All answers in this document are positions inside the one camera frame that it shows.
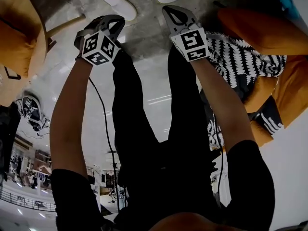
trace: forearm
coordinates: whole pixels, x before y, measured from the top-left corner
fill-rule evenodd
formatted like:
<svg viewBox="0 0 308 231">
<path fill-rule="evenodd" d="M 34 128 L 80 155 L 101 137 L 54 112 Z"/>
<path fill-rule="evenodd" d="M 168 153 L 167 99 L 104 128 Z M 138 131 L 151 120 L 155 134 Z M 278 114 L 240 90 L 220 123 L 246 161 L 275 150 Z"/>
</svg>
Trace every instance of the forearm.
<svg viewBox="0 0 308 231">
<path fill-rule="evenodd" d="M 226 151 L 241 140 L 254 141 L 247 112 L 235 91 L 206 58 L 191 64 L 218 120 Z"/>
<path fill-rule="evenodd" d="M 52 169 L 68 169 L 85 177 L 81 130 L 91 70 L 89 63 L 77 59 L 54 108 L 50 129 Z"/>
</svg>

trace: floor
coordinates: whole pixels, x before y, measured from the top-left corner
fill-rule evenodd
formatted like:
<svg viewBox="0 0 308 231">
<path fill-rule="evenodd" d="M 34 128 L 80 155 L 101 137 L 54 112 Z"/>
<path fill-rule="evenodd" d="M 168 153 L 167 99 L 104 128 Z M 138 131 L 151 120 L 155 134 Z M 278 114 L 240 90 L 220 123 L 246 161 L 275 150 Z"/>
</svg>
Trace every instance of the floor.
<svg viewBox="0 0 308 231">
<path fill-rule="evenodd" d="M 46 29 L 73 19 L 82 13 L 86 21 L 72 26 L 53 37 L 57 44 L 47 54 L 44 67 L 33 77 L 31 84 L 25 90 L 39 97 L 43 113 L 51 118 L 55 102 L 61 92 L 63 84 L 72 69 L 78 50 L 73 42 L 76 33 L 82 30 L 94 18 L 114 13 L 111 7 L 103 0 L 32 0 L 41 17 L 45 21 Z M 162 16 L 162 4 L 156 0 L 129 0 L 137 9 L 138 16 L 132 22 L 127 22 L 120 38 L 123 48 L 132 56 L 135 67 L 141 77 L 144 93 L 144 109 L 149 122 L 159 141 L 168 137 L 171 123 L 171 96 L 167 75 L 167 56 L 171 43 L 168 38 L 169 31 Z M 190 9 L 205 25 L 214 25 L 212 15 L 217 7 L 214 0 L 179 0 L 173 5 Z M 245 3 L 245 0 L 219 0 L 223 3 Z M 114 85 L 112 80 L 112 65 L 94 68 L 91 74 L 102 99 L 106 105 L 108 129 L 111 141 L 114 139 L 113 121 L 111 116 L 114 98 Z M 103 169 L 111 168 L 105 125 L 103 122 L 103 108 L 92 86 L 88 86 L 86 110 L 84 116 L 82 144 L 87 165 L 96 165 Z M 40 139 L 36 132 L 22 120 L 18 128 L 22 136 L 28 137 L 34 146 L 49 151 L 49 129 L 40 132 L 44 138 Z"/>
</svg>

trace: person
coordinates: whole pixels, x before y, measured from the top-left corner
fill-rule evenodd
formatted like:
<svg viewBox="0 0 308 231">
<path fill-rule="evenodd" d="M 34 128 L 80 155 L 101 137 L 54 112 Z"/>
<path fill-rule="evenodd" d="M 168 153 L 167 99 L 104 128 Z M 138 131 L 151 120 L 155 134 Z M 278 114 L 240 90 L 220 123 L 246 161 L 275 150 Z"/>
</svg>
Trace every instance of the person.
<svg viewBox="0 0 308 231">
<path fill-rule="evenodd" d="M 113 65 L 115 147 L 128 206 L 114 224 L 107 221 L 87 179 L 81 131 L 92 65 L 77 58 L 51 120 L 51 185 L 58 230 L 268 230 L 275 206 L 271 174 L 241 100 L 210 62 L 203 58 L 188 63 L 175 46 L 171 48 L 172 122 L 163 148 L 146 118 L 142 84 L 131 57 L 120 50 Z M 213 166 L 196 75 L 224 136 L 231 193 L 227 207 L 218 206 L 210 184 Z M 191 188 L 194 198 L 186 194 Z"/>
</svg>

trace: black sleeve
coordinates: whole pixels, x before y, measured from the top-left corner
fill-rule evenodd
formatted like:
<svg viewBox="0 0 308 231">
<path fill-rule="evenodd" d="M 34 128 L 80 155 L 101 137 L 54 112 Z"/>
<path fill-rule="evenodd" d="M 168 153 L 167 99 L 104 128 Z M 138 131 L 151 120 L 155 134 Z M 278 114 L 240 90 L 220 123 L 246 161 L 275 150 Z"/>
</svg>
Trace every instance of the black sleeve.
<svg viewBox="0 0 308 231">
<path fill-rule="evenodd" d="M 227 154 L 231 202 L 225 224 L 244 230 L 268 230 L 275 208 L 270 171 L 253 141 L 237 143 Z"/>
<path fill-rule="evenodd" d="M 101 216 L 89 181 L 65 169 L 51 175 L 52 194 L 56 204 L 58 231 L 100 231 L 106 220 Z"/>
</svg>

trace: skin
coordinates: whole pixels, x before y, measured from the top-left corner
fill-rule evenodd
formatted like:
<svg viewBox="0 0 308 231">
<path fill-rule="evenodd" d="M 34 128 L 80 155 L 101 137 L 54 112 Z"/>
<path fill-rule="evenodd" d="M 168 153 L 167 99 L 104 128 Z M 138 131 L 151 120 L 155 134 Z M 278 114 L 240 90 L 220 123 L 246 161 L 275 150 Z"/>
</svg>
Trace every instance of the skin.
<svg viewBox="0 0 308 231">
<path fill-rule="evenodd" d="M 236 93 L 203 58 L 191 62 L 221 127 L 226 152 L 238 142 L 252 140 L 247 112 Z M 51 119 L 52 169 L 67 169 L 87 177 L 81 130 L 88 79 L 92 66 L 77 59 L 56 103 Z M 177 213 L 155 224 L 151 231 L 235 231 L 195 213 Z"/>
</svg>

